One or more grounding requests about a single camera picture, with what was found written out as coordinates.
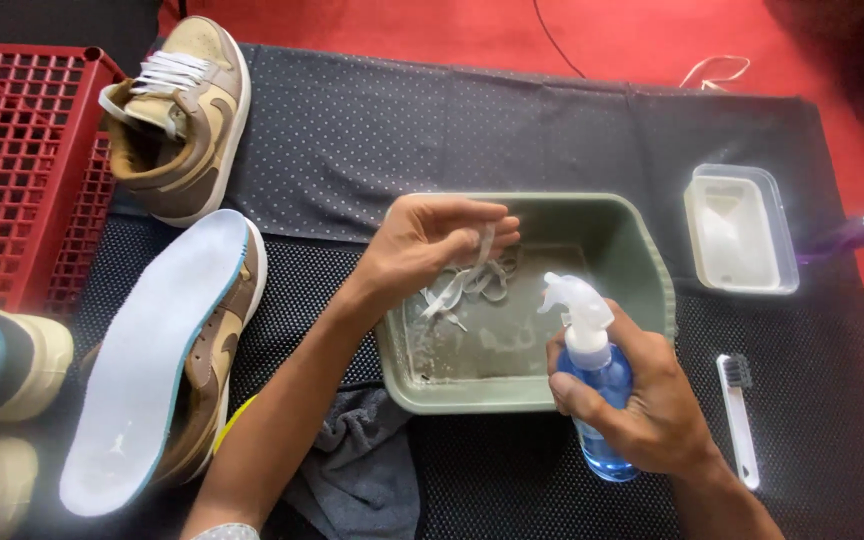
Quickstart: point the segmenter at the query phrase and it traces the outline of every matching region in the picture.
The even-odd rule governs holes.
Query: red plastic grid
[[[100,132],[92,145],[72,217],[65,230],[65,240],[49,282],[43,311],[54,318],[63,319],[75,312],[79,292],[86,286],[95,250],[106,226],[106,212],[114,190],[115,178],[109,170],[109,139]]]
[[[98,92],[121,78],[100,49],[0,45],[0,308],[45,306],[101,117]]]

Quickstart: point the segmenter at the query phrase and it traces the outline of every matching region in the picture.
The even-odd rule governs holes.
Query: yellow object
[[[226,438],[226,434],[228,434],[229,430],[233,428],[233,426],[235,425],[235,421],[239,419],[239,415],[242,414],[242,411],[245,411],[246,407],[248,407],[254,399],[256,399],[256,396],[252,396],[246,399],[246,402],[242,403],[242,406],[240,406],[239,409],[235,411],[235,414],[233,414],[232,417],[228,419],[228,422],[225,423],[225,427],[222,428],[222,432],[219,433],[219,437],[215,439],[215,445],[212,446],[212,456],[215,456],[215,453],[219,452],[219,446],[222,445],[222,441]]]

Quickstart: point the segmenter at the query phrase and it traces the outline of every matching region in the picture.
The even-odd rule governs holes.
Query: white insole
[[[109,513],[149,483],[186,356],[238,276],[248,230],[235,210],[203,217],[146,267],[112,319],[58,485],[69,511]]]

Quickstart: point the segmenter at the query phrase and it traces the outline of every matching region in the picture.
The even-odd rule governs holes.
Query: black bristles
[[[752,387],[752,372],[749,370],[749,360],[742,354],[729,356],[722,362],[722,368],[726,374],[726,383],[730,387]]]

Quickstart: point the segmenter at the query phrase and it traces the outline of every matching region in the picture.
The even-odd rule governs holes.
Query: sleeve
[[[192,540],[259,540],[258,532],[241,522],[227,522],[213,526]]]

